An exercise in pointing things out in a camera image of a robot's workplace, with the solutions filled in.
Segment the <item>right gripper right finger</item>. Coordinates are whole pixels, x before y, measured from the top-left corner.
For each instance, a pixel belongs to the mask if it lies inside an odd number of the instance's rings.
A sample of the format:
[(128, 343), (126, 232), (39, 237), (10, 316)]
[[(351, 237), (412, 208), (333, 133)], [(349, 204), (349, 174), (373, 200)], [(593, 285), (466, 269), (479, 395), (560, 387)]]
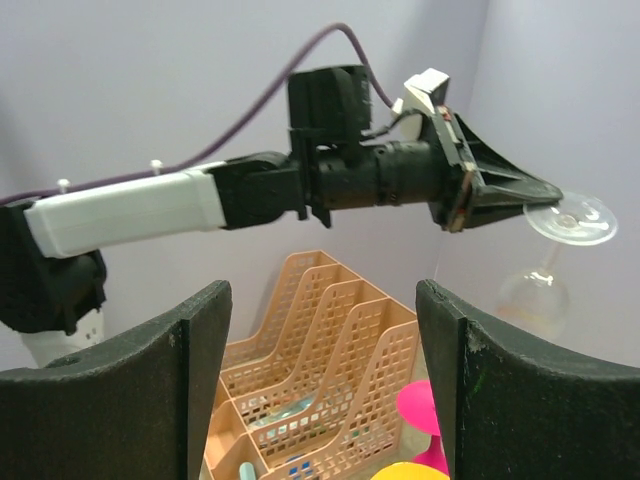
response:
[(580, 354), (416, 287), (424, 357), (454, 479), (635, 479), (639, 371)]

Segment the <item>yellow plastic goblet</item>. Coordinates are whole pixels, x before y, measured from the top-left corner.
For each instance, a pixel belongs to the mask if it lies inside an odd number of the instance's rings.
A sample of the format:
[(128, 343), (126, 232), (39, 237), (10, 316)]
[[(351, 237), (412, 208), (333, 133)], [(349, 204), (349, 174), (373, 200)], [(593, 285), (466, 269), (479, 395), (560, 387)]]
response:
[(396, 462), (375, 472), (372, 480), (449, 480), (446, 473), (436, 468), (413, 463)]

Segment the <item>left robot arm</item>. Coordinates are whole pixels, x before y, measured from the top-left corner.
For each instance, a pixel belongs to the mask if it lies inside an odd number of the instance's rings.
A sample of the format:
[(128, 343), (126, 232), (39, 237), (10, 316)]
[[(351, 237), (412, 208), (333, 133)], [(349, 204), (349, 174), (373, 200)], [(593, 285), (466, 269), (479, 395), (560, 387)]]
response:
[(562, 191), (480, 140), (445, 103), (449, 78), (410, 78), (393, 106), (402, 141), (371, 127), (374, 79), (362, 65), (287, 76), (288, 153), (261, 152), (1, 204), (1, 320), (45, 366), (99, 343), (104, 247), (237, 230), (287, 212), (329, 225), (339, 210), (425, 203), (458, 233), (553, 206)]

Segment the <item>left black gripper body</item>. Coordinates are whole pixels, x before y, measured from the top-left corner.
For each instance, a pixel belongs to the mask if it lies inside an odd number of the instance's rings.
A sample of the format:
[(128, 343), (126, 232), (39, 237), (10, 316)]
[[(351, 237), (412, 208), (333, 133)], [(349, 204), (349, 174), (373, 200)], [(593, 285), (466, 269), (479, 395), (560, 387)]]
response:
[(445, 160), (423, 141), (319, 153), (319, 201), (329, 210), (435, 201), (445, 177)]

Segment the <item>clear wine glass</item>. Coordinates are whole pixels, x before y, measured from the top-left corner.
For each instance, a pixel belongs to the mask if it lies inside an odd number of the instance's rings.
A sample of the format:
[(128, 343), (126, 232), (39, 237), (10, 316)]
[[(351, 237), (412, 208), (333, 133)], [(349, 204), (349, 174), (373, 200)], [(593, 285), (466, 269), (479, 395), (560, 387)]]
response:
[(595, 247), (618, 232), (614, 213), (597, 197), (566, 192), (550, 206), (526, 206), (529, 226), (552, 246), (539, 266), (515, 273), (502, 283), (495, 315), (545, 340), (557, 339), (564, 330), (570, 309), (570, 293), (558, 277), (560, 252), (567, 247)]

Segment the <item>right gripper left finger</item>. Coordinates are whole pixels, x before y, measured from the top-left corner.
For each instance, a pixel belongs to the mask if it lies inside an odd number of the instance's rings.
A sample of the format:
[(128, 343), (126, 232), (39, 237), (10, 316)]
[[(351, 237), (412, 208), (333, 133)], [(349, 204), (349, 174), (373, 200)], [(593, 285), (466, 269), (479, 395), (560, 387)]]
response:
[(1, 375), (5, 479), (196, 479), (232, 290), (171, 310), (41, 369)]

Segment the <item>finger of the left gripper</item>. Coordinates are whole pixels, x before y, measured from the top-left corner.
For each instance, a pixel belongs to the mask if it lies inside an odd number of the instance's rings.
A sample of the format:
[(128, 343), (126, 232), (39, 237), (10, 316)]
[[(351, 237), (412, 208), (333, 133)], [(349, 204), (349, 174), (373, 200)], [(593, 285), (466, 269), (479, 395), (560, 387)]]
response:
[(506, 160), (450, 110), (430, 116), (429, 145), (440, 168), (439, 192), (429, 208), (444, 231), (493, 224), (563, 199), (559, 187)]

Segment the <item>pink plastic goblet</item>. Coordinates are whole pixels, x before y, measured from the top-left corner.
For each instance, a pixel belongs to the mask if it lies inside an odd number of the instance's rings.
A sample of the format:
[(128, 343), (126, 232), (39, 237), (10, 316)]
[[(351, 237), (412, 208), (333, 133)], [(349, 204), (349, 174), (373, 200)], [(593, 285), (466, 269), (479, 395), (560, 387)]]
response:
[(406, 385), (396, 397), (396, 408), (406, 423), (430, 437), (429, 447), (416, 455), (413, 462), (448, 475), (431, 382), (419, 380)]

